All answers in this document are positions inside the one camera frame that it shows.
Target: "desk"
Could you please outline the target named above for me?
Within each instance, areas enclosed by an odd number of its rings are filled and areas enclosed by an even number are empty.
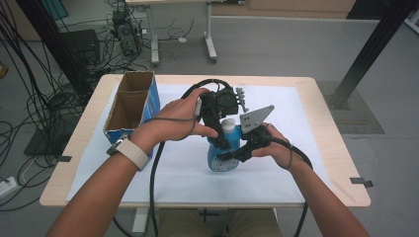
[[[349,179],[359,177],[358,171],[313,79],[259,76],[156,75],[157,85],[192,85],[207,78],[218,78],[231,85],[295,87],[299,93],[314,139],[323,159],[332,192],[347,206],[368,206],[371,203],[364,186],[353,185]],[[101,79],[64,150],[63,155],[72,156],[72,159],[68,163],[59,162],[57,164],[42,193],[42,205],[64,206],[67,204],[66,197],[83,151],[92,136],[105,104],[121,79],[122,75],[105,75]],[[122,202],[121,206],[144,207],[145,205],[144,203]]]
[[[204,32],[204,39],[209,51],[209,58],[213,62],[216,62],[216,52],[210,35],[211,0],[126,0],[126,3],[131,6],[142,6],[145,10],[148,27],[151,33],[151,64],[154,66],[159,63],[158,37],[154,31],[153,25],[155,13],[160,11],[160,15],[172,16],[173,12],[180,11],[178,15],[182,15],[183,17],[191,14],[194,14],[195,16],[196,14],[200,15],[199,13],[201,12],[201,9],[197,9],[197,6],[205,4],[206,10],[202,12],[202,14],[207,17],[207,30]]]

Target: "black tape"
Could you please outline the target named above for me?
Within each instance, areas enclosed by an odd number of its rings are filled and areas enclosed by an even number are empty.
[[[71,156],[60,156],[56,158],[56,160],[58,162],[70,162],[71,158],[72,158]]]
[[[373,187],[374,184],[372,181],[366,181],[364,178],[350,178],[352,184],[354,185],[364,185],[365,188]]]

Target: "blue spray can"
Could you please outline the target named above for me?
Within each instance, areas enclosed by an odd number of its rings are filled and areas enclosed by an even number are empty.
[[[209,142],[209,153],[208,153],[208,162],[209,168],[212,171],[231,171],[234,170],[237,166],[239,161],[236,159],[230,159],[227,161],[220,161],[216,155],[225,153],[227,151],[232,151],[240,148],[240,137],[241,131],[240,127],[235,124],[234,118],[227,118],[221,122],[222,130],[224,131],[224,136],[230,143],[230,148],[221,150],[213,146],[211,142]]]

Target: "hand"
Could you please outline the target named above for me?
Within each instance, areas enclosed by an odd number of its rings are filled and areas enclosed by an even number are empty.
[[[158,142],[179,140],[188,135],[217,137],[214,129],[200,124],[194,115],[198,97],[207,91],[205,88],[195,89],[186,99],[170,102],[155,119],[142,125],[143,128],[151,132],[149,135],[155,135]]]
[[[267,128],[268,132],[281,140],[288,141],[282,133],[280,133],[272,124],[270,123],[263,123],[263,125]],[[291,152],[287,147],[284,147],[281,144],[278,144],[276,142],[271,142],[271,145],[267,147],[263,147],[260,149],[256,149],[252,151],[253,157],[264,157],[264,156],[272,156],[282,167],[287,167],[290,164]],[[298,157],[297,154],[293,153],[293,158]]]

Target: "open cardboard box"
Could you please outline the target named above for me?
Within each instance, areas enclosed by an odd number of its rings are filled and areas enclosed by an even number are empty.
[[[160,111],[160,100],[154,72],[127,72],[115,94],[114,103],[105,122],[104,132],[114,144],[124,134]]]

